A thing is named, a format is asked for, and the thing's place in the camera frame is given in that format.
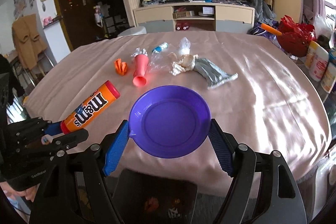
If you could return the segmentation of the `person left hand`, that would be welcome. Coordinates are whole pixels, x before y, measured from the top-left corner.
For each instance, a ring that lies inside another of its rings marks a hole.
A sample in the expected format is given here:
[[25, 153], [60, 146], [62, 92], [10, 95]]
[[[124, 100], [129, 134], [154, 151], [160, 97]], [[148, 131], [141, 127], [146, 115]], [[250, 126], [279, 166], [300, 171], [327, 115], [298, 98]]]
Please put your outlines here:
[[27, 201], [34, 202], [37, 193], [37, 186], [30, 187], [23, 191], [14, 190], [7, 182], [1, 182], [1, 188], [8, 198], [24, 197]]

